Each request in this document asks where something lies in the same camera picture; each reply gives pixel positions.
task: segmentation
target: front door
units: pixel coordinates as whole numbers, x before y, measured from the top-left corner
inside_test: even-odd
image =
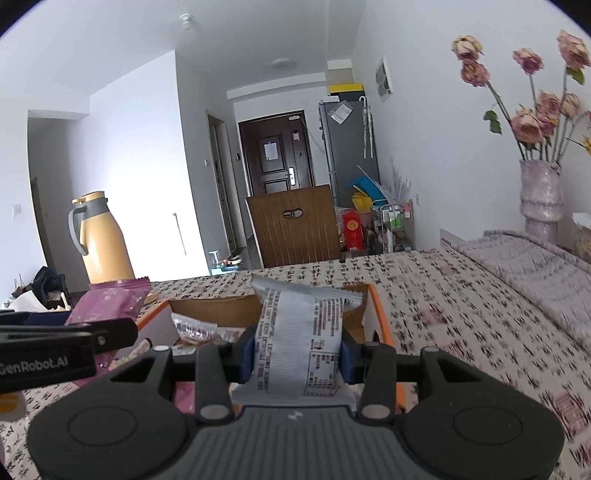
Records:
[[[303,117],[304,112],[292,112],[240,123],[253,195],[314,184]]]

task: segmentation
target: thermos handle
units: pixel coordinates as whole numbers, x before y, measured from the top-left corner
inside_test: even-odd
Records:
[[[74,225],[74,215],[80,214],[86,211],[86,205],[82,207],[76,207],[70,211],[68,214],[68,226],[70,227],[70,236],[72,241],[74,242],[74,246],[80,252],[80,255],[83,257],[88,255],[88,249],[80,243],[80,232],[76,232],[76,227]]]

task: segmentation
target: white paper card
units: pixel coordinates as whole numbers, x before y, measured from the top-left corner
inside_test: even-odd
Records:
[[[265,144],[265,156],[267,160],[277,160],[279,158],[276,143]]]
[[[339,107],[330,113],[330,116],[341,125],[353,111],[346,103],[341,102]]]

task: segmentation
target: flower stem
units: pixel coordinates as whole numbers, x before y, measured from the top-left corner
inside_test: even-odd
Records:
[[[554,159],[554,161],[556,163],[560,163],[560,160],[562,158],[562,156],[560,155],[560,151],[562,150],[562,147],[564,145],[564,139],[566,138],[566,131],[569,127],[569,119],[568,118],[564,118],[564,128],[562,130],[562,137],[560,137],[560,145],[558,145],[558,150],[556,151],[556,158]]]
[[[535,101],[534,76],[530,75],[531,97],[534,100],[535,114],[538,114],[538,103]]]
[[[589,112],[585,112],[585,113],[579,115],[579,117],[573,122],[573,126],[570,128],[570,132],[567,135],[566,140],[570,140],[573,143],[578,143],[578,142],[575,142],[574,140],[572,140],[574,129],[577,127],[579,122],[588,115],[589,115]],[[566,153],[566,149],[569,147],[569,145],[570,145],[570,143],[568,143],[568,142],[566,142],[564,144],[564,149],[562,150],[562,153],[558,154],[558,161],[557,161],[558,163],[560,163],[562,161],[562,159],[564,158],[564,154]]]
[[[505,105],[503,104],[501,97],[496,92],[496,90],[492,87],[491,83],[486,82],[486,86],[491,91],[492,96],[495,98],[497,104],[499,105],[499,108],[501,109],[501,113],[505,117],[505,120],[507,120],[507,123],[509,124],[509,128],[511,128],[511,132],[513,133],[513,137],[515,138],[515,141],[517,142],[517,147],[519,148],[519,153],[521,154],[521,158],[525,161],[526,159],[525,159],[525,155],[523,153],[523,149],[521,148],[521,144],[519,143],[519,140],[517,140],[517,137],[515,136],[515,132],[513,131],[513,127],[511,126],[511,118],[509,117],[509,112],[507,111],[507,108],[505,108]]]
[[[583,147],[585,150],[587,150],[587,148],[586,148],[586,147],[585,147],[585,146],[584,146],[582,143],[579,143],[579,142],[577,142],[576,140],[573,140],[572,138],[567,138],[566,140],[568,140],[569,142],[572,142],[572,143],[576,143],[577,145],[580,145],[580,146],[581,146],[581,147]]]
[[[552,145],[552,160],[553,161],[554,161],[556,148],[558,146],[557,144],[558,144],[558,136],[559,136],[559,132],[560,132],[560,120],[562,118],[560,116],[560,112],[562,111],[562,104],[564,103],[564,99],[566,98],[567,69],[568,69],[568,65],[565,65],[564,66],[564,76],[563,76],[563,80],[562,80],[562,97],[560,99],[560,107],[558,109],[558,124],[556,125],[556,131],[554,133],[554,144]]]
[[[532,74],[528,75],[530,77],[530,87],[531,87],[531,98],[534,101],[534,110],[535,115],[538,115],[538,103],[535,101],[535,87],[534,87],[534,76]],[[542,160],[542,146],[544,145],[544,140],[540,142],[540,157],[538,160]]]

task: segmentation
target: door lock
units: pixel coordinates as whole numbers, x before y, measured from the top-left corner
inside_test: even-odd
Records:
[[[296,173],[295,173],[294,167],[288,168],[288,171],[290,173],[290,185],[293,186],[293,185],[296,184],[296,178],[295,178],[296,177]]]

